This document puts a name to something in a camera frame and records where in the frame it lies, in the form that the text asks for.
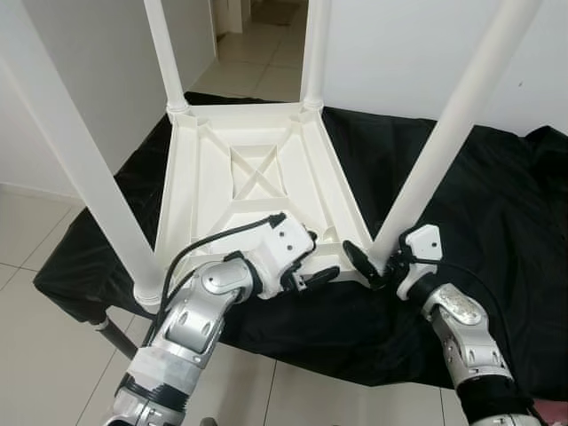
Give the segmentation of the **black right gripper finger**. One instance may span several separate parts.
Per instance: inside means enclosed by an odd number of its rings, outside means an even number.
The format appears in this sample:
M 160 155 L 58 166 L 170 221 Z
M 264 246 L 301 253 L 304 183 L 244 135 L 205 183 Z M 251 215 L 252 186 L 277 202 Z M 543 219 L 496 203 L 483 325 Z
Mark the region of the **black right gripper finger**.
M 350 240 L 342 242 L 343 252 L 350 264 L 364 277 L 371 289 L 385 288 L 385 280 L 376 268 L 374 261 L 358 245 Z

